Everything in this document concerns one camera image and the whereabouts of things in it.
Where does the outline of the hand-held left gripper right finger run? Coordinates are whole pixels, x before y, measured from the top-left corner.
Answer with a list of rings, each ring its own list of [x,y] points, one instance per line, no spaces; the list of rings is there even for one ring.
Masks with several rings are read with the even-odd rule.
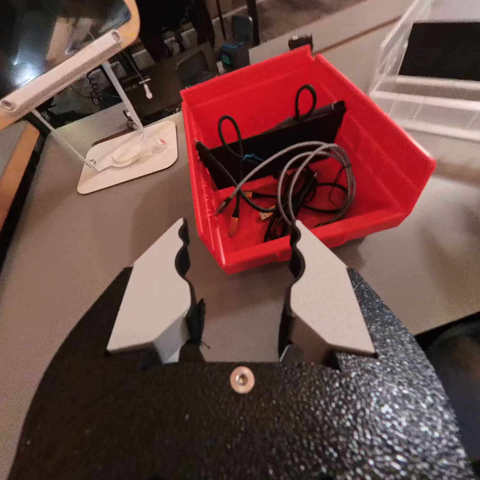
[[[375,346],[349,270],[300,221],[292,223],[288,269],[278,333],[281,363],[328,365],[337,353],[366,358]]]

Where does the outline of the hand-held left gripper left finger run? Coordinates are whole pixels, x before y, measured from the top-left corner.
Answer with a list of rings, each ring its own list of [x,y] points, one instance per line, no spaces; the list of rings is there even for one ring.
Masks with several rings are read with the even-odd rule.
[[[154,349],[163,364],[199,347],[205,302],[187,279],[188,223],[178,219],[132,265],[107,344],[110,354]]]

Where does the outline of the red plastic storage bin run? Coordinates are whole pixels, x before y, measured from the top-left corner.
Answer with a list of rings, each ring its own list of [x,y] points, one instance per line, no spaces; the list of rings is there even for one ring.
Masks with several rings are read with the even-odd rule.
[[[244,201],[234,236],[229,235],[235,201],[215,210],[233,191],[214,184],[195,141],[221,145],[218,121],[229,115],[243,137],[261,134],[295,113],[302,85],[312,85],[320,106],[344,101],[346,112],[335,143],[345,149],[357,182],[353,204],[343,219],[319,222],[327,214],[303,211],[299,219],[327,247],[398,226],[415,207],[436,162],[368,96],[321,55],[303,46],[181,91],[189,175],[197,231],[227,274],[288,260],[288,237],[264,242],[267,220]]]

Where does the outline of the clear plastic container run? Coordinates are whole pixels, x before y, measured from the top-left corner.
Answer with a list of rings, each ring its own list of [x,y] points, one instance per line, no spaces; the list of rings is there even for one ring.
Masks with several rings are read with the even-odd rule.
[[[380,46],[369,96],[404,129],[479,143],[479,1],[414,1]]]

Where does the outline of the black equipment case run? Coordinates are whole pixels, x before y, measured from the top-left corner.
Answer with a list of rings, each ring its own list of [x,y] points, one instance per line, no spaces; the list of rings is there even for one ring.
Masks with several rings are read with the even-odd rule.
[[[184,88],[190,88],[219,76],[216,64],[208,64],[205,52],[200,49],[176,63],[176,71]]]

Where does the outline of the small black device with screen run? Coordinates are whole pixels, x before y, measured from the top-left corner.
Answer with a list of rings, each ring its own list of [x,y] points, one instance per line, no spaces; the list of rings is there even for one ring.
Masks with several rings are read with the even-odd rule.
[[[217,60],[226,73],[246,67],[250,65],[249,45],[244,42],[224,43],[219,48]]]

